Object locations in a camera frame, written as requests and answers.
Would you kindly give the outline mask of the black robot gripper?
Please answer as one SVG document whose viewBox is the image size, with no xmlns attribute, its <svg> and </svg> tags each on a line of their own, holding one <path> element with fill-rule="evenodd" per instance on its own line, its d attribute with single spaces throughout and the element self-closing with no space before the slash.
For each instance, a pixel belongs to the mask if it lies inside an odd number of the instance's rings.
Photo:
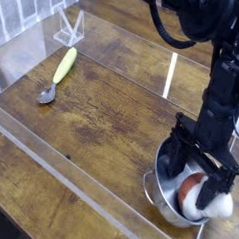
<svg viewBox="0 0 239 239">
<path fill-rule="evenodd" d="M 191 157 L 208 175 L 200 188 L 196 208 L 229 212 L 230 189 L 239 175 L 239 165 L 228 149 L 228 141 L 239 117 L 239 103 L 220 104 L 207 92 L 203 100 L 197 121 L 183 113 L 176 114 L 176 125 L 168 137 L 168 173 L 170 178 L 175 178 L 184 171 Z"/>
</svg>

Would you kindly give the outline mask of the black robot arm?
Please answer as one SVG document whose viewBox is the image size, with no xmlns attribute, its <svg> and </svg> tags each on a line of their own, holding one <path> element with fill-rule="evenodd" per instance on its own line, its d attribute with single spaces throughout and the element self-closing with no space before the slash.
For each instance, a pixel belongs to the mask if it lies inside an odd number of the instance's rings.
<svg viewBox="0 0 239 239">
<path fill-rule="evenodd" d="M 171 178 L 193 157 L 208 175 L 195 206 L 203 210 L 230 192 L 239 165 L 228 149 L 239 119 L 239 0 L 143 0 L 163 40 L 176 49 L 198 42 L 213 45 L 211 73 L 197 120 L 176 114 L 171 136 L 163 142 Z"/>
</svg>

